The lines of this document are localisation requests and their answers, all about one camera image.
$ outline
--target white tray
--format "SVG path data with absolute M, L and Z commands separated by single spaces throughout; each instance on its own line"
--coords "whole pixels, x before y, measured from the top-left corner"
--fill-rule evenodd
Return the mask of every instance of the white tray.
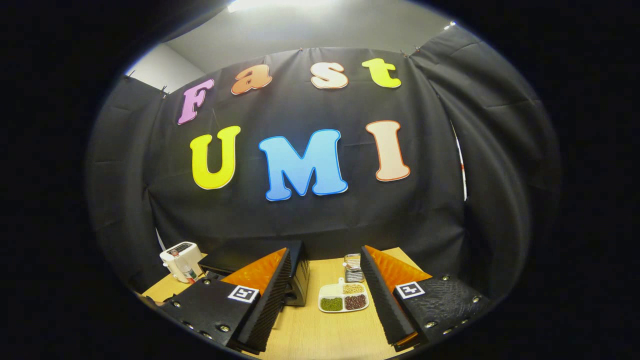
M 353 294 L 343 294 L 342 293 L 342 287 L 344 285 L 361 286 L 362 287 L 362 292 L 361 293 L 353 293 Z M 345 307 L 344 298 L 346 298 L 348 296 L 358 296 L 358 295 L 364 295 L 364 299 L 365 299 L 364 306 L 359 308 L 359 309 L 347 310 L 346 307 Z M 327 310 L 323 310 L 320 307 L 320 300 L 322 300 L 322 299 L 334 299 L 334 298 L 337 298 L 337 297 L 342 299 L 342 310 L 340 310 L 340 311 L 327 311 Z M 324 285 L 322 288 L 320 288 L 320 292 L 318 293 L 318 309 L 320 309 L 320 311 L 322 311 L 324 313 L 348 313 L 350 311 L 359 311 L 359 310 L 362 310 L 362 309 L 366 309 L 367 306 L 369 306 L 369 295 L 367 294 L 367 288 L 365 288 L 364 285 L 360 284 L 359 282 L 347 282 L 347 283 L 345 283 L 343 277 L 338 278 L 338 283 L 337 284 Z

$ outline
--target wooden table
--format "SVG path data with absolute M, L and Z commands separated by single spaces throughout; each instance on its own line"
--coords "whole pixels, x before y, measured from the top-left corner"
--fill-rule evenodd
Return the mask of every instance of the wooden table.
M 384 252 L 419 268 L 399 247 Z M 267 350 L 257 356 L 246 352 L 245 354 L 265 360 L 357 360 L 388 359 L 411 351 L 409 348 L 396 352 L 387 344 L 367 281 L 363 282 L 369 294 L 369 306 L 366 309 L 333 314 L 323 313 L 318 309 L 317 296 L 320 287 L 338 283 L 338 278 L 344 277 L 342 262 L 342 258 L 309 261 L 309 284 L 305 306 L 285 306 L 271 330 Z M 148 295 L 155 301 L 163 301 L 187 287 L 189 284 L 184 284 L 169 274 L 142 295 Z

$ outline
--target black curtain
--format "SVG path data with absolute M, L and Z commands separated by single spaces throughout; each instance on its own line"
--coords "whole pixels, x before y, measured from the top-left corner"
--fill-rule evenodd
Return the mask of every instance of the black curtain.
M 373 58 L 396 66 L 391 76 L 401 79 L 399 88 L 372 81 L 361 63 Z M 315 88 L 309 68 L 319 61 L 343 65 L 349 85 Z M 261 63 L 269 65 L 272 82 L 231 94 L 235 76 Z M 177 125 L 182 93 L 206 79 L 215 86 L 198 116 Z M 559 155 L 540 100 L 504 58 L 458 26 L 410 56 L 319 48 L 248 60 L 196 79 L 165 99 L 156 96 L 132 119 L 139 119 L 136 130 L 119 139 L 136 143 L 124 146 L 136 169 L 127 173 L 132 183 L 122 206 L 128 215 L 105 229 L 113 235 L 104 238 L 110 240 L 103 240 L 103 247 L 116 268 L 135 264 L 131 271 L 140 279 L 158 280 L 166 273 L 157 259 L 155 222 L 167 246 L 191 240 L 204 252 L 242 246 L 247 238 L 300 239 L 311 259 L 340 257 L 365 244 L 400 246 L 427 272 L 458 274 L 499 299 L 513 287 L 530 241 L 544 236 L 557 206 Z M 406 179 L 384 183 L 374 177 L 376 146 L 364 127 L 377 120 L 401 124 L 398 139 L 412 170 Z M 233 125 L 242 128 L 234 178 L 223 188 L 203 190 L 191 174 L 189 143 L 204 134 L 214 137 L 208 166 L 215 171 L 221 166 L 216 134 Z M 453 128 L 468 177 L 466 202 Z M 257 144 L 281 135 L 303 154 L 309 136 L 320 129 L 341 132 L 338 157 L 349 189 L 268 201 L 266 158 Z M 117 235 L 127 224 L 134 240 Z M 127 249 L 131 259 L 114 246 L 117 237 L 126 242 L 120 250 Z
M 127 76 L 115 85 L 88 144 L 86 192 L 93 230 L 119 278 L 141 293 L 167 274 L 159 254 L 142 150 L 162 91 Z

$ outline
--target blue letter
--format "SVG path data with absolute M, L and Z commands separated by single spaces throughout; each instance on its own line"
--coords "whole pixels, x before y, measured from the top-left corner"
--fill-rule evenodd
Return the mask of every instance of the blue letter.
M 338 139 L 340 131 L 325 129 L 311 134 L 307 150 L 300 157 L 289 141 L 282 136 L 267 138 L 258 148 L 267 156 L 269 191 L 267 200 L 280 201 L 291 197 L 291 190 L 284 186 L 287 176 L 300 196 L 305 196 L 311 175 L 316 171 L 316 184 L 311 189 L 316 195 L 330 195 L 347 190 L 347 182 L 340 176 L 338 164 Z

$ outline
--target red beans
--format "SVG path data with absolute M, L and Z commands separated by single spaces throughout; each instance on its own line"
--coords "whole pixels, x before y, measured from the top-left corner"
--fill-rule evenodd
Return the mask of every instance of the red beans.
M 367 305 L 367 299 L 364 295 L 344 297 L 344 308 L 347 310 L 361 309 Z

